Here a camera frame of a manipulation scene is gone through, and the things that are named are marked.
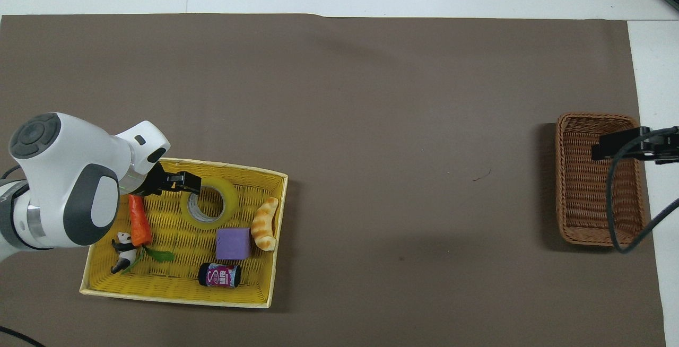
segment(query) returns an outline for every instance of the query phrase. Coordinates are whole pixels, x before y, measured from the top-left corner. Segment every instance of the brown tablecloth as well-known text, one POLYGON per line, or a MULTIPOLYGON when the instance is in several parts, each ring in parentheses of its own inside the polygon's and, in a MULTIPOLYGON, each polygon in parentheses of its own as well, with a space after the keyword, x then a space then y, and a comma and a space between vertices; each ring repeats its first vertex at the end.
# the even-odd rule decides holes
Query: brown tablecloth
POLYGON ((291 178, 269 310, 83 296, 85 248, 21 253, 0 324, 45 344, 664 345, 652 241, 555 219, 558 115, 638 115, 623 21, 3 16, 0 93, 3 144, 147 119, 168 156, 291 178))

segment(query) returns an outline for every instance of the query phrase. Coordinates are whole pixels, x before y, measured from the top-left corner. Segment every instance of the tape roll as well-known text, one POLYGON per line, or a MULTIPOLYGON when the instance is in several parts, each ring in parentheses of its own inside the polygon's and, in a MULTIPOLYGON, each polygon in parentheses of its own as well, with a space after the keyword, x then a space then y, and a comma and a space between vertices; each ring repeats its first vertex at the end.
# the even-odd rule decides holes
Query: tape roll
POLYGON ((212 188, 221 196, 224 207, 217 216, 208 216, 198 207, 198 195, 196 193, 183 192, 179 207, 181 218, 196 228, 203 230, 217 229, 224 226, 238 209, 238 192, 233 184, 219 177, 204 177, 201 179, 201 189, 212 188))

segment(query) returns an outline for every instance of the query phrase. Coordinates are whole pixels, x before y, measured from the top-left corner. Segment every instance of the purple cube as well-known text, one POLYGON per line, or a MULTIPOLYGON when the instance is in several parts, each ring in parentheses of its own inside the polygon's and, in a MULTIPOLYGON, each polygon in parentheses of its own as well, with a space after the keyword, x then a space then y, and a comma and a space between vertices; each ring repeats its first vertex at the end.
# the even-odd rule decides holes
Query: purple cube
POLYGON ((250 228, 225 228, 216 231, 217 259, 250 257, 250 228))

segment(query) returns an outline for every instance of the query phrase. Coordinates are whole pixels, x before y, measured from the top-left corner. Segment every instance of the panda figurine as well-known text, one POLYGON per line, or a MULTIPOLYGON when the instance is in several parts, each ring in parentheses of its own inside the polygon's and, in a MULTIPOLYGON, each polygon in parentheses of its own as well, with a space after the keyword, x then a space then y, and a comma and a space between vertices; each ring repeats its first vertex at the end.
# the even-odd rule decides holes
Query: panda figurine
POLYGON ((118 262, 114 267, 111 268, 111 273, 116 274, 120 270, 127 269, 130 265, 134 263, 136 258, 136 248, 132 243, 132 237, 129 233, 118 232, 118 240, 111 240, 111 245, 114 247, 117 253, 120 254, 118 262))

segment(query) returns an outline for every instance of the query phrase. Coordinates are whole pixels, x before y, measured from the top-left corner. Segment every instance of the yellow basket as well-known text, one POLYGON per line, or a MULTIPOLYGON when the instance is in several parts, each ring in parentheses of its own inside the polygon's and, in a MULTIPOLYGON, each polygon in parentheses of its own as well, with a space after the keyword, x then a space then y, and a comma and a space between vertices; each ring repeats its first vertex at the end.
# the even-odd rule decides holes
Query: yellow basket
MULTIPOLYGON (((255 211, 264 200, 267 197, 278 198, 273 228, 274 238, 280 240, 287 175, 209 161, 163 158, 160 162, 166 171, 185 170, 200 177, 217 176, 235 185, 240 206, 223 228, 250 228, 255 211)), ((172 251, 175 260, 160 263, 144 255, 127 274, 111 274, 110 269, 118 259, 111 246, 111 239, 117 241, 116 234, 119 231, 129 232, 128 200, 127 196, 121 197, 118 215, 111 229, 104 238, 90 246, 80 292, 91 296, 206 306, 271 306, 278 242, 273 252, 259 250, 252 242, 252 254, 244 261, 216 261, 216 229, 197 229, 180 218, 179 200, 180 193, 163 192, 162 196, 145 197, 144 202, 153 232, 151 248, 172 251), (205 287, 198 284, 197 274, 201 264, 215 261, 242 267, 241 283, 237 288, 205 287)))

